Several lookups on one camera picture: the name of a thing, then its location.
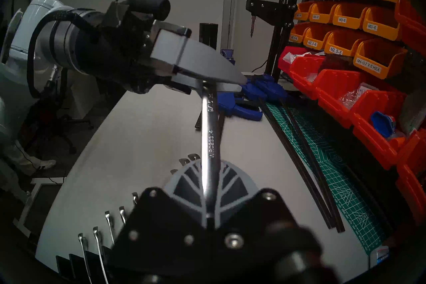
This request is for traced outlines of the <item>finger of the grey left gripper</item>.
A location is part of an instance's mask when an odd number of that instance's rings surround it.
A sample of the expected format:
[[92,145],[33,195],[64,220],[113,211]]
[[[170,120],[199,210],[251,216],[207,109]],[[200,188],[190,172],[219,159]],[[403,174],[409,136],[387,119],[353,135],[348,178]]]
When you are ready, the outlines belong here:
[[242,87],[238,84],[227,83],[224,80],[216,77],[203,75],[185,75],[183,73],[170,73],[170,89],[190,94],[192,91],[199,92],[202,88],[202,83],[207,81],[216,86],[218,92],[241,92]]
[[151,52],[151,67],[161,77],[178,74],[208,83],[244,85],[246,77],[211,47],[161,29]]

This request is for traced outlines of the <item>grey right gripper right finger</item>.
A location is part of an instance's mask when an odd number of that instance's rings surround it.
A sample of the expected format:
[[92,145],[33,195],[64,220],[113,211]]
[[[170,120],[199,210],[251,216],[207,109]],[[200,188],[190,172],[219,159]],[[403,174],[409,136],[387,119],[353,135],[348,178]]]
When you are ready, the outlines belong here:
[[220,213],[214,270],[318,270],[319,243],[271,188]]

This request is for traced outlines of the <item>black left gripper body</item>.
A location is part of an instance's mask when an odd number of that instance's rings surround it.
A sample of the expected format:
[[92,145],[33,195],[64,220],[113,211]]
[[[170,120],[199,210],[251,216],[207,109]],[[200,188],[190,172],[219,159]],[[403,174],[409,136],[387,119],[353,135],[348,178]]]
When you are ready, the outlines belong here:
[[155,68],[150,62],[159,31],[175,32],[189,37],[191,30],[177,25],[167,27],[164,19],[170,9],[108,9],[103,17],[100,29],[109,44],[123,57],[122,63],[116,60],[112,73],[127,90],[137,94],[146,94],[157,84],[190,95],[191,89],[183,83],[173,82],[170,68]]

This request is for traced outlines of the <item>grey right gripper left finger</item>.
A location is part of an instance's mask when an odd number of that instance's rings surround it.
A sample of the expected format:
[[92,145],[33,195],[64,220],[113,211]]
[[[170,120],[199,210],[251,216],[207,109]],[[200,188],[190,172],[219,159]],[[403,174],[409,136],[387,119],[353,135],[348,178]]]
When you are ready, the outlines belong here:
[[158,187],[142,192],[110,252],[110,273],[210,273],[202,213],[173,193],[177,187],[200,196],[179,172],[171,178],[170,193]]

